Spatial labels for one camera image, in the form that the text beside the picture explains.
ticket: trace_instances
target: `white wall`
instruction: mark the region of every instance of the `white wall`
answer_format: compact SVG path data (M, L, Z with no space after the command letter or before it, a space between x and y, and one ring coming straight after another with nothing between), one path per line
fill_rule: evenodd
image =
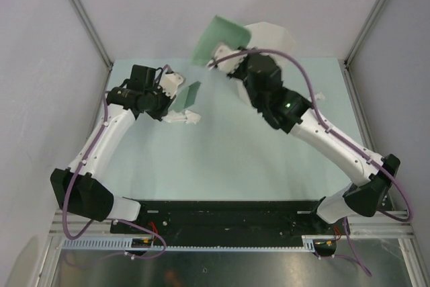
M299 56L345 58L375 0L82 0L113 58L188 58L215 14L286 27Z
M377 146L402 162L398 178L430 268L429 55L429 0L391 0L352 71Z
M50 173L83 146L107 71L68 0L0 0L0 6L4 286L21 252L15 273L23 280L32 273L57 208Z

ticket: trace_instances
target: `purple cable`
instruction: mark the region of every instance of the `purple cable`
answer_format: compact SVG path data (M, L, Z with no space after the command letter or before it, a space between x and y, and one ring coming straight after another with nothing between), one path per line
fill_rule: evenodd
M368 277L372 277L371 271L364 265L363 261L361 260L361 258L359 257L357 251L355 250L355 247L353 246L352 241L351 241L351 237L349 236L348 228L347 227L348 227L348 220L345 217L345 218L343 218L343 230L345 231L345 235L347 237L349 248L351 248L351 251L354 254L355 259L352 258L352 257L349 257L348 255L320 256L316 250L315 250L314 254L318 258L325 258L325 259L329 259L329 258L341 258L341 259L345 259L345 260L349 260L349 261L355 262L357 265L359 265L362 268L362 270L364 271L364 273Z
M345 218L343 218L343 223L342 223L342 225L343 225L343 230L345 231L345 235L347 236L347 240L348 240L348 244L349 244L349 247L351 248L351 250L352 250L352 253L354 254L354 257L355 257L355 259L354 260L357 260L357 264L363 269L363 271L365 272L365 274L366 275L368 275L369 277L372 277L372 273L370 272L370 270L364 265L364 263L363 263L363 261L361 260L361 258L359 257L359 255L358 255L358 253L357 253L357 251L355 250L355 247L353 246L353 244L352 244L352 241L351 241L351 237L349 236L349 233L348 233L348 219L345 217ZM344 259L348 259L348 258L350 258L349 256L347 256L347 255L339 255L338 257L342 257L342 258L344 258Z
M163 67L163 70L161 70L161 72L163 73L163 72L165 72L167 70L167 73L172 73L172 68L170 67L170 65L168 65L168 64L166 64L164 67Z
M100 139L101 134L103 134L103 131L106 128L105 122L107 122L107 120L108 120L108 117L107 117L108 116L108 109L107 109L108 103L106 102L105 95L102 96L101 100L103 102L103 109L104 109L103 124L101 124L99 131L95 135L91 144L88 146L87 151L85 151L85 153L83 154L82 160L79 162L78 167L76 168L75 172L73 173L72 178L71 178L70 183L69 183L69 186L67 186L66 195L64 197L65 198L64 203L62 204L62 230L64 231L64 235L66 236L66 238L68 238L69 240L76 240L79 237L81 237L83 235L83 233L91 225L91 223L93 223L93 220L88 221L88 223L82 228L81 231L79 231L79 233L77 235L72 235L69 231L68 226L67 226L67 208L69 207L69 200L70 200L70 195L72 193L73 186L76 182L76 179L78 177L79 172L82 169L82 166L84 165L83 161L88 158L89 154L93 150L95 144L97 144L97 141Z
M154 258L157 258L157 257L159 257L160 255L162 255L164 252L166 252L166 250L167 250L167 244L166 244L166 241L163 239L163 237L162 236L160 236L158 233L155 233L155 232L153 232L153 231L151 231L151 230L148 230L148 229L146 229L146 228L144 228L144 227L141 227L141 226L139 226L139 225L137 225L137 224L134 224L134 223L132 223L132 222L129 222L129 221L127 221L127 220L118 220L118 222L121 222L121 223L124 223L124 224L127 224L127 225L130 225L131 227L134 227L134 228L136 228L136 229L138 229L138 230L141 230L141 231L144 231L144 232L146 232L146 233L149 233L149 234L151 234L151 235L154 235L154 236L156 236L160 241L161 241L161 243L163 244L163 250L161 250L160 252L158 252L158 253L156 253L155 255L150 255L150 256L143 256L143 255L135 255L135 254L133 254L133 253L128 253L127 251L119 251L119 252L114 252L114 253L110 253L109 255L105 255L104 257L101 257L101 258L99 258L99 259L97 259L97 260L95 260L95 261L92 261L92 262L90 262L90 263L86 263L86 264L84 264L84 265L77 265L77 264L74 264L74 263L71 263L68 259L67 259L67 252L65 252L64 253L64 255L63 255L63 257L62 257L62 259L64 260L64 262L67 264L67 265L69 265L69 266L71 266L71 267L74 267L74 268L79 268L79 269L87 269L87 268L90 268L90 267L93 267L93 266L95 266L95 265L97 265L99 262L101 262L101 261L103 261L103 260L106 260L106 259L109 259L109 258L112 258L112 257L116 257L117 255L128 255L128 256L130 256L132 259L154 259Z
M101 134L103 134L103 131L105 130L105 128L106 128L106 125L105 125L105 122L107 122L107 120L108 120L108 103L106 102L106 98L105 98L105 95L103 95L102 96L102 102L103 102L103 123L101 124L101 126L100 126L100 129L99 129L99 131L97 132L97 134L95 135L95 137L94 137L94 139L93 139L93 141L91 141L91 144L88 146L88 149L85 151L85 153L83 154L83 157L82 157L82 160L79 162L79 164L78 164L78 166L77 166L77 168L76 168L76 170L75 170L75 172L74 172L74 174L72 175L72 178L71 178L71 180L70 180L70 183L69 183L69 186L67 186L67 190L66 190L66 195L65 195L65 199L64 199L64 203L63 203L63 205L62 205L62 229L63 229L63 231L64 231L64 235L69 239L69 240L76 240L76 239L78 239L79 237L81 237L82 236L82 234L88 229L88 227L91 225L91 223L93 223L93 220L90 220L83 228L82 228L82 230L81 231L79 231L79 233L77 234L77 235L75 235L75 236L73 236L72 234L70 234L70 231L69 231L69 228L68 228L68 226L67 226L67 208L69 207L69 200L70 200L70 196L71 196L71 192L72 192L72 188L73 188L73 186L74 186L74 184L75 184L75 182L76 182L76 179L77 179L77 176L78 176L78 174L79 174L79 172L80 172L80 170L82 169L82 166L84 165L83 164L83 161L84 160L86 160L87 158L88 158L88 156L89 156L89 154L91 153L91 151L93 150L93 148L94 148L94 146L97 144L97 142L98 142L98 140L100 139L100 136L101 136ZM156 236L160 241L161 241L161 243L163 244L163 250L162 251L160 251L159 253L157 253L156 255L152 255L152 256L149 256L149 257L142 257L142 256L137 256L137 255L135 255L134 257L136 257L136 258L139 258L139 259L153 259L153 258L156 258L156 257L159 257L160 255L162 255L165 251L166 251L166 248L167 248L167 244L166 244L166 241L162 238L162 236L160 236L160 235L158 235L157 233L155 233L155 232L152 232L151 230L148 230L148 229L146 229L146 228L143 228L143 227L140 227L140 226L138 226L137 224L134 224L134 223L131 223L131 222L129 222L129 221L127 221L127 220L120 220L120 219L118 219L118 222L122 222L122 223L124 223L124 224L127 224L127 225L130 225L131 227L134 227L134 228L136 228L136 229L138 229L138 230L141 230L141 231L144 231L144 232L146 232L146 233L149 233L149 234L151 234L151 235L154 235L154 236ZM108 256L105 256L105 257L102 257L101 259L99 259L100 261L101 260L104 260L104 259L107 259L108 257L111 257L111 256L113 256L114 254L112 254L112 255L108 255Z
M293 63L299 69L299 71L303 75L303 78L304 78L306 85L308 87L310 98L312 101L312 105L313 105L313 108L315 111L316 119L318 119L319 123L324 127L325 130L328 130L329 133L331 133L334 137L338 138L341 142L343 142L345 145L347 145L350 149L352 149L357 154L362 156L366 161L369 161L371 165L373 165L377 170L381 171L386 177L388 177L390 179L390 181L393 183L393 185L400 192L400 195L402 196L402 198L406 204L406 208L408 210L408 216L406 218L399 218L395 215L391 215L390 213L388 213L384 210L379 210L379 211L382 214L384 214L384 215L386 215L386 216L388 216L394 220L397 220L399 222L410 222L413 218L413 210L411 208L411 205L409 204L408 198L406 197L406 194L405 194L403 188L401 187L401 185L396 181L394 176L392 176L390 173L388 173L385 170L385 168L383 168L381 165L376 163L373 159L370 158L370 156L368 156L366 153L364 153L360 148L355 146L352 142L347 140L344 136L342 136L341 134L339 134L335 130L329 128L329 125L325 123L323 117L321 117L321 114L318 110L318 107L316 104L316 98L315 98L315 94L314 94L314 89L312 88L312 83L310 82L310 78L308 76L308 73L306 73L303 66L294 57L292 57L289 54L286 54L284 52L281 52L279 50L252 49L252 50L243 50L241 52L234 53L234 54L219 58L218 60L213 60L212 63L209 64L209 66L213 67L214 65L217 65L221 62L224 62L225 60L229 60L230 58L234 58L237 56L248 55L248 54L260 54L260 53L275 54L275 55L282 56L282 57L286 58L287 60L289 60L291 63Z
M138 229L138 230L141 230L141 231L144 231L144 232L146 232L146 233L149 233L150 235L154 235L154 236L156 236L156 237L161 241L161 243L163 244L163 250L161 250L160 252L156 253L155 255L150 255L150 256L148 256L148 257L145 257L145 256L143 256L143 255L132 255L132 257L134 256L134 257L135 257L135 258L137 258L137 259L154 259L154 258L157 258L157 257L161 256L164 252L166 252L166 250L167 250L167 244L166 244L166 241L165 241L165 240L163 239L163 237L162 237L162 236L160 236L158 233L155 233L155 232L153 232L153 231L151 231L151 230L148 230L148 229L146 229L146 228L144 228L144 227L141 227L140 225L134 224L133 222L130 222L130 221L127 221L127 220L121 220L121 219L118 219L118 222L121 222L121 223L127 224L127 225L129 225L129 226L131 226L131 227L133 227L133 228L136 228L136 229Z

